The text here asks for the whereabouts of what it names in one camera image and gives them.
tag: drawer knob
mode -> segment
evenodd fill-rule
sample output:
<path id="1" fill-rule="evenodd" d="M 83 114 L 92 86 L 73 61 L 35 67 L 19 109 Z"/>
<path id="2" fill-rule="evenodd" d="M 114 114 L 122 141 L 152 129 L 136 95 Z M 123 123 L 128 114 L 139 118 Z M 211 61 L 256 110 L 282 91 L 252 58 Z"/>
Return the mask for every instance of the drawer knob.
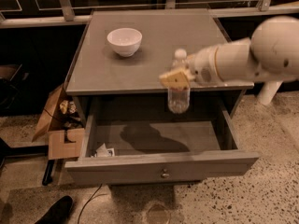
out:
<path id="1" fill-rule="evenodd" d="M 167 172 L 167 169 L 163 169 L 163 173 L 161 174 L 161 178 L 168 178 L 170 174 Z"/>

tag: white cylinder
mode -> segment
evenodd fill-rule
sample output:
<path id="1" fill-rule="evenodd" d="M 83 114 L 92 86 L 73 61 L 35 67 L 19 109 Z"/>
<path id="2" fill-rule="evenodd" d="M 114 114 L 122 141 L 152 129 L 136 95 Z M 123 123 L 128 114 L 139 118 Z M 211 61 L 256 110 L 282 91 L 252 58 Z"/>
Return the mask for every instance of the white cylinder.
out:
<path id="1" fill-rule="evenodd" d="M 282 81 L 268 81 L 263 84 L 257 99 L 262 105 L 269 105 L 277 93 Z"/>

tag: white robotic arm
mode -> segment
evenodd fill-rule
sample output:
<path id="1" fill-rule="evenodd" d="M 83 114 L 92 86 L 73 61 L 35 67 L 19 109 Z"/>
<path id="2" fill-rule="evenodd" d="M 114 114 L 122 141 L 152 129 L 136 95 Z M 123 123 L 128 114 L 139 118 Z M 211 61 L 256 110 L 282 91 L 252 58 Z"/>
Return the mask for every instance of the white robotic arm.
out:
<path id="1" fill-rule="evenodd" d="M 187 56 L 179 49 L 173 70 L 160 76 L 167 88 L 201 86 L 229 80 L 293 81 L 299 78 L 299 20 L 279 16 L 263 22 L 251 39 L 220 44 Z"/>

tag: black cord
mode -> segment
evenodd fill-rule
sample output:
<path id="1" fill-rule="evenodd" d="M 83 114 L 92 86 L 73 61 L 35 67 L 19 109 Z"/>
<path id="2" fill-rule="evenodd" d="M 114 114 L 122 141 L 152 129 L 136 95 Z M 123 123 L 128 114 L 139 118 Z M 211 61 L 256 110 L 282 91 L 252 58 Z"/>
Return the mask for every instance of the black cord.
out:
<path id="1" fill-rule="evenodd" d="M 100 187 L 93 193 L 92 197 L 90 197 L 90 199 L 83 205 L 83 207 L 82 207 L 82 209 L 81 209 L 81 211 L 80 211 L 80 214 L 78 215 L 78 222 L 77 222 L 78 224 L 79 224 L 79 222 L 80 222 L 81 215 L 82 215 L 83 210 L 85 209 L 86 205 L 87 205 L 90 201 L 92 201 L 94 198 L 97 198 L 97 197 L 99 197 L 99 196 L 106 195 L 106 194 L 100 194 L 100 195 L 97 195 L 97 196 L 94 197 L 94 195 L 96 194 L 96 192 L 97 192 L 100 188 L 102 188 L 102 184 L 101 184 Z"/>
<path id="2" fill-rule="evenodd" d="M 57 119 L 56 117 L 54 117 L 52 114 L 50 114 L 50 112 L 47 110 L 47 109 L 45 109 L 44 108 L 44 110 L 46 111 L 46 113 L 48 114 L 48 115 L 50 115 L 52 118 L 54 118 L 54 119 L 56 119 L 57 121 L 59 121 L 59 122 L 61 122 L 61 123 L 64 123 L 62 120 L 60 120 L 60 119 Z"/>

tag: cardboard box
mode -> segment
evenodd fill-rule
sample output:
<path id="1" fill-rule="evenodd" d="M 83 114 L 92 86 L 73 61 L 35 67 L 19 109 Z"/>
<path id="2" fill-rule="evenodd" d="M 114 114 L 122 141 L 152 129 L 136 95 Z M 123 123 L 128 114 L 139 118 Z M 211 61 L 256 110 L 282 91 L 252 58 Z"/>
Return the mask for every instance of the cardboard box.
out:
<path id="1" fill-rule="evenodd" d="M 66 99 L 68 96 L 63 85 L 52 91 L 36 125 L 33 142 L 42 135 L 49 136 L 49 160 L 76 158 L 80 155 L 84 135 L 83 128 L 68 130 L 66 135 L 71 142 L 64 140 L 65 132 L 62 122 L 64 115 L 59 109 L 59 104 Z"/>

